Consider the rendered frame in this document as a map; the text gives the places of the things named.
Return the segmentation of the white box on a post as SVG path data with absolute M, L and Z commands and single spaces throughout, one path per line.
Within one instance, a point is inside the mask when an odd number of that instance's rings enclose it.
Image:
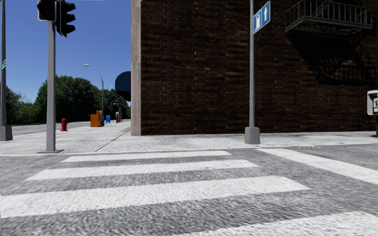
M 367 92 L 367 114 L 376 117 L 376 137 L 378 138 L 378 90 Z

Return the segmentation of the grey street lamp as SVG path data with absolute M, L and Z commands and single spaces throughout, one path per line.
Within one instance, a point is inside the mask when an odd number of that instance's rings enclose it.
M 101 125 L 104 126 L 104 87 L 103 87 L 104 83 L 103 83 L 102 73 L 99 71 L 99 69 L 97 69 L 96 67 L 90 64 L 84 63 L 83 65 L 94 68 L 100 74 L 100 77 L 101 77 L 101 117 L 102 117 Z

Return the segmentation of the orange box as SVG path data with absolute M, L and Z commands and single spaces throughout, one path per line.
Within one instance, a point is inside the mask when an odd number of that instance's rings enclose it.
M 90 127 L 102 127 L 102 112 L 97 110 L 96 114 L 90 115 Z

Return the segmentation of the dark brick building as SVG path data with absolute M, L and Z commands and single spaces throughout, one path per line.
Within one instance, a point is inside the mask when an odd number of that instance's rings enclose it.
M 372 130 L 378 0 L 130 0 L 133 135 Z

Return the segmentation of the sign on a post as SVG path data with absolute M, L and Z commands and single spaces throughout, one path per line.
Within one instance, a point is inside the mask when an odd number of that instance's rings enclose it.
M 5 0 L 0 0 L 0 141 L 10 141 L 13 139 L 12 128 L 7 125 L 6 109 L 6 16 Z
M 254 93 L 254 0 L 250 0 L 250 94 L 249 94 L 249 125 L 245 128 L 244 142 L 249 145 L 259 145 L 260 129 L 255 125 L 255 93 Z

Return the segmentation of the trees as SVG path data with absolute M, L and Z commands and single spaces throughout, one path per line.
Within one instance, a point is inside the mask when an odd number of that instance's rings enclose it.
M 130 118 L 130 107 L 114 89 L 101 90 L 83 78 L 56 76 L 56 122 L 89 121 L 90 115 L 104 108 L 104 114 L 115 119 L 121 104 L 122 118 Z M 7 124 L 45 123 L 47 116 L 47 82 L 39 87 L 34 102 L 6 88 Z

